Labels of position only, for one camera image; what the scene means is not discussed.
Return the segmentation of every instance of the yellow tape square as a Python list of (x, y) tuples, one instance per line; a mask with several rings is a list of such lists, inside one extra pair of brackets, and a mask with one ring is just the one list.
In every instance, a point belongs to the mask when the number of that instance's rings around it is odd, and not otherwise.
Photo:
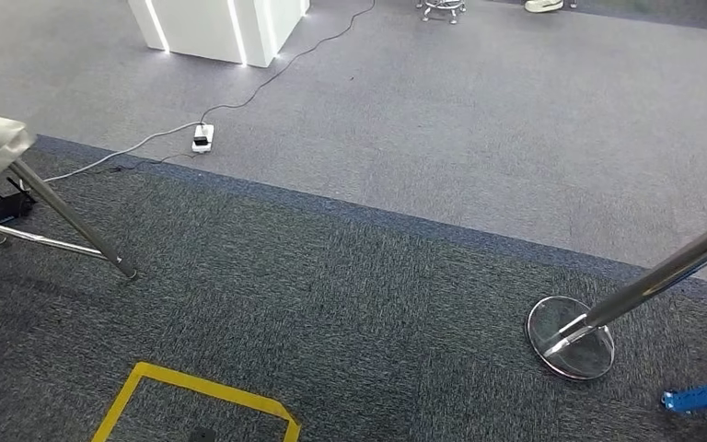
[(297, 423), (296, 419), (294, 419), (294, 416), (292, 416), (280, 402), (274, 399), (265, 398), (243, 390), (237, 390), (207, 379), (186, 375), (185, 373), (180, 373), (179, 371), (162, 366), (138, 362), (125, 383), (123, 383), (121, 392), (115, 397), (115, 401), (104, 416), (104, 420), (101, 421), (101, 425), (99, 425), (99, 429), (96, 430), (96, 434), (93, 435), (91, 442), (105, 442), (107, 440), (107, 437), (110, 436), (112, 429), (115, 427), (115, 424), (117, 424), (118, 418), (121, 417), (121, 413), (123, 413), (123, 410), (126, 408), (126, 404), (129, 402), (129, 399), (131, 399), (141, 378), (151, 378), (158, 382), (164, 382), (176, 387), (196, 391), (197, 393), (211, 396), (222, 401), (233, 402), (243, 407), (252, 408), (262, 413), (283, 418), (288, 422), (283, 442), (296, 442), (299, 438), (300, 425)]

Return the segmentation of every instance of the stool leg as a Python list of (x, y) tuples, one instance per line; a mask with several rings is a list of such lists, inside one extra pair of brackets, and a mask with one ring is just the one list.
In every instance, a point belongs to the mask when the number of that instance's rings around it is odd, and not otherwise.
[(50, 207), (52, 207), (60, 216), (62, 216), (72, 227), (75, 228), (83, 238), (87, 239), (93, 247), (98, 249), (102, 255), (107, 257), (112, 265), (118, 268), (126, 277), (133, 278), (136, 276), (136, 270), (132, 265), (121, 258), (118, 252), (99, 234), (90, 228), (83, 221), (82, 217), (77, 214), (69, 205), (61, 199), (26, 163), (18, 159), (9, 166), (18, 177), (28, 184), (37, 195), (40, 196)]

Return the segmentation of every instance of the power strip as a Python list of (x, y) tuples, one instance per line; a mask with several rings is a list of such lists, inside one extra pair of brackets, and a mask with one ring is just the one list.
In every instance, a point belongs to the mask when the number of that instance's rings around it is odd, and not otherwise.
[(212, 124), (197, 124), (196, 129), (193, 131), (191, 150), (197, 154), (203, 154), (213, 150), (214, 129)]

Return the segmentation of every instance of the dark gray carpet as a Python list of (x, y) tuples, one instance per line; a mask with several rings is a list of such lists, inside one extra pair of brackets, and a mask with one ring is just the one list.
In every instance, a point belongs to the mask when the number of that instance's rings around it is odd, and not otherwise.
[[(26, 160), (43, 176), (96, 155), (41, 145)], [(707, 440), (707, 416), (659, 403), (664, 390), (707, 383), (706, 283), (621, 319), (613, 370), (570, 383), (539, 365), (525, 314), (548, 295), (592, 302), (618, 281), (541, 263), (549, 248), (523, 241), (513, 240), (518, 257), (424, 235), (437, 230), (417, 218), (390, 227), (390, 214), (352, 204), (282, 193), (347, 207), (329, 215), (239, 191), (260, 184), (141, 169), (55, 186), (137, 262), (138, 280), (60, 251), (0, 246), (0, 441), (90, 440), (137, 361), (275, 398), (302, 441)], [(347, 215), (357, 211), (373, 222)], [(43, 205), (19, 224), (74, 237)], [(280, 419), (147, 381), (110, 440), (185, 441), (199, 426), (222, 441), (284, 431)]]

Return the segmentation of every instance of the white shoe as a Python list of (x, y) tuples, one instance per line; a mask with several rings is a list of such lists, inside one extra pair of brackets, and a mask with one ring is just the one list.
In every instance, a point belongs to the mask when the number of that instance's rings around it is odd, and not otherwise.
[(525, 3), (528, 12), (549, 12), (562, 9), (562, 0), (529, 0)]

